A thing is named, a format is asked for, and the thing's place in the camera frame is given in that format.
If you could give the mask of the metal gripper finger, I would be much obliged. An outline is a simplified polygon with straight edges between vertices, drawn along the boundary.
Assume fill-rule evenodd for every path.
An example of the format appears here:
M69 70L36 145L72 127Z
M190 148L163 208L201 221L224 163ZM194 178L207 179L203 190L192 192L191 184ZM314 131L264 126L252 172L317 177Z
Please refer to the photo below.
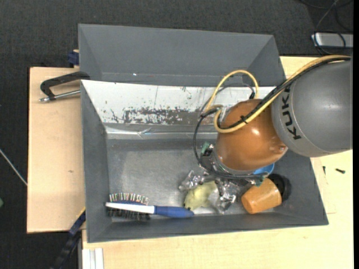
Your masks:
M219 197L219 205L220 207L229 207L236 201L236 195L222 195Z
M226 179L217 179L215 181L219 195L231 195L233 193L233 184Z

